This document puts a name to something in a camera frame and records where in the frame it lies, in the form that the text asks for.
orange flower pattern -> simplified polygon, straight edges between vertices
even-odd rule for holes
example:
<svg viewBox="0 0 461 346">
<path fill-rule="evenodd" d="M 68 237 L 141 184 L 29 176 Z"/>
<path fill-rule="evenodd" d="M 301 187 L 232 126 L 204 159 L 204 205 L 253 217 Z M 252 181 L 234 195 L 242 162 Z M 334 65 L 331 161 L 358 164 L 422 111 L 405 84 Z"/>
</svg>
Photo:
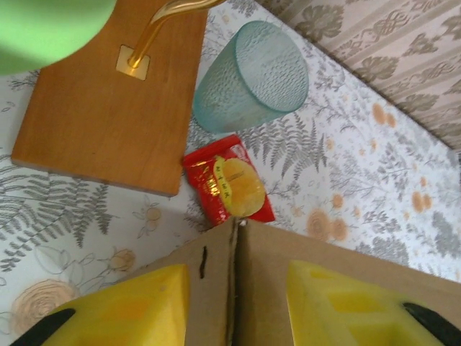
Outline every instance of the orange flower pattern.
<svg viewBox="0 0 461 346">
<path fill-rule="evenodd" d="M 388 113 L 388 116 L 387 116 L 387 122 L 388 122 L 388 125 L 391 127 L 391 128 L 394 128 L 396 125 L 397 125 L 397 120 L 395 120 L 394 116 L 390 113 Z"/>
<path fill-rule="evenodd" d="M 161 210 L 157 208 L 158 203 L 151 203 L 148 196 L 144 196 L 144 208 L 140 209 L 140 213 L 137 211 L 133 212 L 133 215 L 140 219 L 144 220 L 144 227 L 142 227 L 138 233 L 138 238 L 149 235 L 154 232 L 161 219 Z"/>
<path fill-rule="evenodd" d="M 432 198 L 427 193 L 423 196 L 423 202 L 425 209 L 430 209 L 432 206 Z"/>
<path fill-rule="evenodd" d="M 362 216 L 362 212 L 360 211 L 359 207 L 354 207 L 354 216 L 355 218 L 360 218 L 360 216 Z"/>
<path fill-rule="evenodd" d="M 326 140 L 326 150 L 331 151 L 333 150 L 333 148 L 334 148 L 334 140 L 331 138 L 327 139 Z"/>
<path fill-rule="evenodd" d="M 308 218 L 308 235 L 314 239 L 327 241 L 330 238 L 331 224 L 328 215 L 321 209 L 315 209 Z"/>
<path fill-rule="evenodd" d="M 333 196 L 333 200 L 332 200 L 331 202 L 333 203 L 333 208 L 335 208 L 335 209 L 340 209 L 340 208 L 343 206 L 343 203 L 344 203 L 343 196 L 341 196 L 340 194 L 336 193 L 336 194 Z"/>
<path fill-rule="evenodd" d="M 377 141 L 376 141 L 376 139 L 373 138 L 373 139 L 371 140 L 371 146 L 372 146 L 372 150 L 375 151 L 376 148 L 377 148 Z"/>
<path fill-rule="evenodd" d="M 422 213 L 424 210 L 424 202 L 420 192 L 413 192 L 411 196 L 411 202 L 413 203 L 413 209 L 417 213 Z"/>
<path fill-rule="evenodd" d="M 12 306 L 11 329 L 23 335 L 58 306 L 78 298 L 79 291 L 63 281 L 45 280 L 22 292 Z"/>
<path fill-rule="evenodd" d="M 291 204 L 290 205 L 291 215 L 293 215 L 296 218 L 300 218 L 301 216 L 305 215 L 303 211 L 303 207 L 304 207 L 303 205 L 298 207 L 295 204 Z"/>
<path fill-rule="evenodd" d="M 342 218 L 337 218 L 331 224 L 331 235 L 335 240 L 345 240 L 347 237 L 347 225 Z"/>
<path fill-rule="evenodd" d="M 117 251 L 109 260 L 109 269 L 126 272 L 135 264 L 135 259 L 135 253 L 129 249 Z"/>
<path fill-rule="evenodd" d="M 386 122 L 386 114 L 379 103 L 375 103 L 373 105 L 373 117 L 375 118 L 376 122 L 380 125 L 384 125 Z"/>
</svg>

green lampshade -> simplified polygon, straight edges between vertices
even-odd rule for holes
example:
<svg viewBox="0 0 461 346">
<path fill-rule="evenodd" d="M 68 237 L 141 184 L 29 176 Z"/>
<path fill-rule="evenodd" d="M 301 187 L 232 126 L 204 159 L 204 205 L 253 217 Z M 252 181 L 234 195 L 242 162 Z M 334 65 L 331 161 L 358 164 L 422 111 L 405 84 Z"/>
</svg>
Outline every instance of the green lampshade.
<svg viewBox="0 0 461 346">
<path fill-rule="evenodd" d="M 0 76 L 50 65 L 87 44 L 116 0 L 0 0 Z"/>
</svg>

patterned wallpaper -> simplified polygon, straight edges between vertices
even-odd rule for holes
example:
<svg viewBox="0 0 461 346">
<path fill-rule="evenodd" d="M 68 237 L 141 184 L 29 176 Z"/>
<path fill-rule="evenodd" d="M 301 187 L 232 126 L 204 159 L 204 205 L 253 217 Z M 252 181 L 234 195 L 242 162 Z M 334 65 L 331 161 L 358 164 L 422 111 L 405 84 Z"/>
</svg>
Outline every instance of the patterned wallpaper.
<svg viewBox="0 0 461 346">
<path fill-rule="evenodd" d="M 460 0 L 258 1 L 461 152 Z"/>
</svg>

brass lamp arm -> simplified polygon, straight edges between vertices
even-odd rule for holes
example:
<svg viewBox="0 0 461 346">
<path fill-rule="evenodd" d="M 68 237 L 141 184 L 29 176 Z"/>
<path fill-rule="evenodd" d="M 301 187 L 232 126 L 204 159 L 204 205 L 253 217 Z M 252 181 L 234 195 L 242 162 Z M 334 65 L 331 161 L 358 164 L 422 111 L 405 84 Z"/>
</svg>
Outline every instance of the brass lamp arm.
<svg viewBox="0 0 461 346">
<path fill-rule="evenodd" d="M 157 36 L 161 25 L 170 17 L 181 13 L 190 13 L 204 9 L 210 9 L 218 4 L 222 4 L 225 0 L 174 0 L 168 4 L 164 4 L 151 18 L 143 31 L 135 49 L 128 58 L 128 65 L 131 68 L 139 67 L 139 63 L 143 60 L 144 55 L 151 46 L 153 40 Z"/>
</svg>

drinking glass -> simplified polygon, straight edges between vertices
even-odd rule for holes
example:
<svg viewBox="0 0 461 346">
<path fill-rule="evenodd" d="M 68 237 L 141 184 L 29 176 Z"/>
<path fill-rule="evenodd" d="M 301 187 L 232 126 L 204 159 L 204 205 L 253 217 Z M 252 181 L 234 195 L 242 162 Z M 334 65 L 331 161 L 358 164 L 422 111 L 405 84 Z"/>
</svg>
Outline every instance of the drinking glass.
<svg viewBox="0 0 461 346">
<path fill-rule="evenodd" d="M 243 130 L 296 111 L 308 87 L 305 59 L 290 37 L 271 23 L 249 22 L 205 74 L 192 111 L 212 133 Z"/>
</svg>

